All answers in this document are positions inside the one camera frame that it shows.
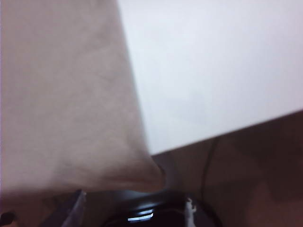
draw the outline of cloth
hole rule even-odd
[[[155,191],[116,3],[4,0],[1,200]]]

